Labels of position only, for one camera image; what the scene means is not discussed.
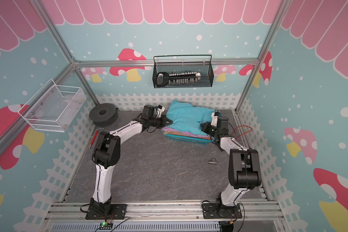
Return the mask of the teal plastic basket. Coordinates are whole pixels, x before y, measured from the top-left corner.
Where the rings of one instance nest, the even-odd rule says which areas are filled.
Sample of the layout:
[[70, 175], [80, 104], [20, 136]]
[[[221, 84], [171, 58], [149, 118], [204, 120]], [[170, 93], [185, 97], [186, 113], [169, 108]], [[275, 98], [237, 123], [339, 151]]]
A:
[[182, 135], [165, 134], [165, 132], [163, 132], [162, 134], [167, 136], [170, 140], [201, 144], [201, 145], [206, 145], [214, 141], [214, 139], [211, 139], [211, 138], [204, 139], [204, 138], [188, 137], [188, 136], [182, 136]]

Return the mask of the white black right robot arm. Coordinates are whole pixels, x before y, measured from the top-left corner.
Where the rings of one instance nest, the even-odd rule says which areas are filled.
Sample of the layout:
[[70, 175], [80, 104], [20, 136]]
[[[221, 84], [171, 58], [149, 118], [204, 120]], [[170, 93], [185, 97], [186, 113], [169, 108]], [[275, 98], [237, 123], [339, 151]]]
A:
[[229, 210], [238, 205], [245, 193], [262, 183], [259, 154], [255, 149], [242, 146], [229, 134], [229, 119], [219, 112], [212, 114], [212, 121], [200, 125], [201, 130], [213, 138], [213, 143], [229, 155], [226, 189], [216, 199], [217, 210]]

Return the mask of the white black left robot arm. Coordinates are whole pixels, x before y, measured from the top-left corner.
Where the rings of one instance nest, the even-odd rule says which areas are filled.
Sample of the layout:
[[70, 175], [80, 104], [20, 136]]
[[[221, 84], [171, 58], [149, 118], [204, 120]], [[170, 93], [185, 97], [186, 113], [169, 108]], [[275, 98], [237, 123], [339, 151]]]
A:
[[173, 123], [164, 114], [165, 107], [145, 105], [141, 114], [127, 125], [110, 132], [103, 131], [97, 138], [92, 160], [96, 165], [96, 183], [90, 208], [107, 213], [111, 205], [113, 171], [121, 157], [121, 145], [149, 128], [164, 128]]

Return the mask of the khaki pants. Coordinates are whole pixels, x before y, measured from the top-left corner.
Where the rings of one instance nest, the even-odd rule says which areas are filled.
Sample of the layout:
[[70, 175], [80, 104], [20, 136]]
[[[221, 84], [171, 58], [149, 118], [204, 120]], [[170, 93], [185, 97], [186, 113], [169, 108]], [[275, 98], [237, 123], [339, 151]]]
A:
[[190, 135], [186, 135], [186, 134], [183, 134], [183, 133], [180, 133], [180, 132], [175, 132], [175, 131], [162, 131], [163, 134], [165, 135], [177, 135], [177, 136], [184, 136], [184, 137], [191, 137]]

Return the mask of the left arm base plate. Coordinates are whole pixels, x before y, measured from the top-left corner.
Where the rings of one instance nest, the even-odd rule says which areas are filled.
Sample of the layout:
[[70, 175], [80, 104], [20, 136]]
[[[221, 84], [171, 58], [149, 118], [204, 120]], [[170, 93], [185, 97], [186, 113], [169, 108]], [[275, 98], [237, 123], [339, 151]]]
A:
[[124, 219], [127, 212], [126, 204], [110, 204], [105, 206], [90, 206], [87, 210], [86, 220], [111, 220]]

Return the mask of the teal pants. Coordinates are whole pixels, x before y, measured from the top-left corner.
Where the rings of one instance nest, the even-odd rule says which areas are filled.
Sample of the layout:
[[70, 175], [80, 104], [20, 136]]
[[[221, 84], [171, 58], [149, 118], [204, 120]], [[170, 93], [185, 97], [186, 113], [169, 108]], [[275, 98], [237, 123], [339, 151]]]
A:
[[215, 112], [214, 109], [192, 106], [190, 103], [174, 100], [166, 113], [167, 118], [172, 120], [173, 123], [166, 127], [178, 131], [188, 131], [193, 134], [205, 135], [201, 131], [200, 124], [211, 122], [213, 112]]

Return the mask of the purple pants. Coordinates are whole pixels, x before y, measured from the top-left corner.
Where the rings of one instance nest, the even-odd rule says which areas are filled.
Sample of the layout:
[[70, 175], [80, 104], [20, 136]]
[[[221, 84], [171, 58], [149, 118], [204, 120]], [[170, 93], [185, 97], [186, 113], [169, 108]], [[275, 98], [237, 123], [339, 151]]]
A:
[[163, 129], [161, 129], [161, 131], [175, 131], [175, 132], [180, 132], [180, 133], [183, 133], [183, 134], [186, 134], [186, 135], [190, 135], [193, 138], [201, 138], [201, 139], [207, 139], [207, 140], [210, 139], [210, 136], [207, 135], [207, 134], [205, 134], [205, 135], [198, 135], [198, 134], [193, 134], [193, 133], [188, 132], [188, 131], [177, 131], [175, 129], [168, 128], [168, 127], [164, 127]]

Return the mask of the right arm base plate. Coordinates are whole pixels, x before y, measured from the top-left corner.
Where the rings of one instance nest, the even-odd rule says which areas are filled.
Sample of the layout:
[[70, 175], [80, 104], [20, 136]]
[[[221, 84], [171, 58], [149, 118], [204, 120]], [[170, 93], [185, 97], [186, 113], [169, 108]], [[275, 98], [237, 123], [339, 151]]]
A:
[[204, 219], [231, 219], [236, 220], [242, 218], [242, 210], [239, 205], [224, 206], [220, 203], [211, 203], [203, 201], [201, 203]]

